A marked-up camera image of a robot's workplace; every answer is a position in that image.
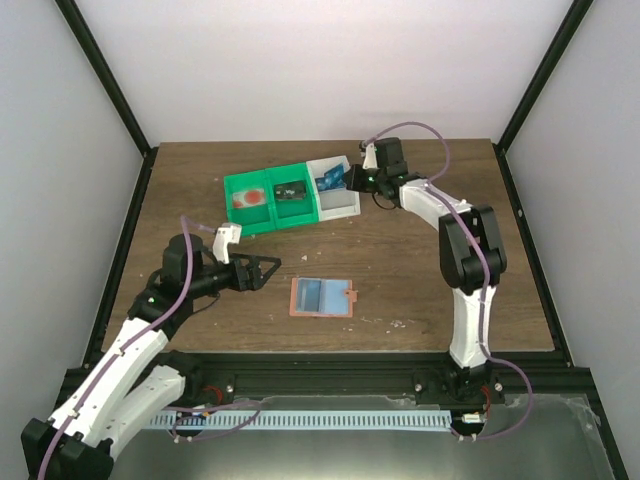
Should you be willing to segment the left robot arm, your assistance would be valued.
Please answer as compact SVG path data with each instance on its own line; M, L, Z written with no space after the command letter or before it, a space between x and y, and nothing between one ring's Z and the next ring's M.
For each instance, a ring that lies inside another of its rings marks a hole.
M195 300L217 300L224 290L257 291L280 267L278 258L229 252L240 230L223 224L211 248L189 232L169 240L161 267L136 296L109 349L48 419L32 419L23 429L30 478L107 479L156 415L203 395L205 381L193 358L179 351L157 356L195 315Z

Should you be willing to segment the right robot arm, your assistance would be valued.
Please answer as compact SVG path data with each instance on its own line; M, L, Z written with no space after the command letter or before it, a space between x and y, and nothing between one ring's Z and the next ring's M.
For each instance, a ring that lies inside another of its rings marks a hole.
M507 256L493 208L456 199L426 177L411 173L398 138L363 142L363 161L343 175L349 190L381 196L438 233L440 272L453 294L450 361L443 390L458 403L490 380L488 333L492 301Z

